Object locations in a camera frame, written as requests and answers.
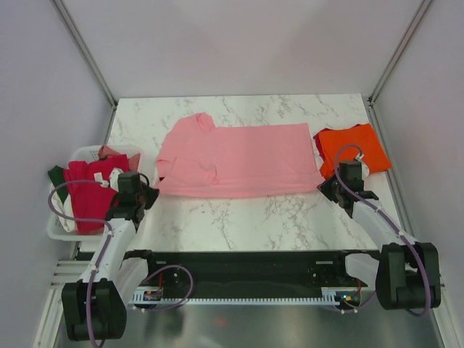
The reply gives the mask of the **pink t shirt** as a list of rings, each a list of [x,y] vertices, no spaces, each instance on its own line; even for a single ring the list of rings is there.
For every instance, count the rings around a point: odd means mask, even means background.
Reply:
[[[253,198],[314,191],[323,182],[309,127],[218,127],[199,113],[179,120],[157,157],[161,194]]]

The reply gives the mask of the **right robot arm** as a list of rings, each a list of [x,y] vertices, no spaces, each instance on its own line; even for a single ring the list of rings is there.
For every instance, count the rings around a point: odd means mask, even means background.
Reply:
[[[380,252],[377,257],[363,252],[346,256],[332,267],[335,282],[346,286],[357,278],[374,288],[385,310],[406,310],[416,317],[441,304],[437,248],[417,241],[382,210],[378,197],[364,189],[360,162],[341,162],[318,190],[360,225]]]

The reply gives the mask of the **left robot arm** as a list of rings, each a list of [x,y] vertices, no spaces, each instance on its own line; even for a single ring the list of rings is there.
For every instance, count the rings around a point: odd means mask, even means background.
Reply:
[[[141,254],[125,258],[144,214],[159,192],[146,175],[121,173],[117,193],[103,220],[104,232],[98,249],[76,282],[62,288],[62,306],[68,338],[102,347],[105,341],[122,337],[127,306],[138,285],[151,285],[159,277],[156,264]]]

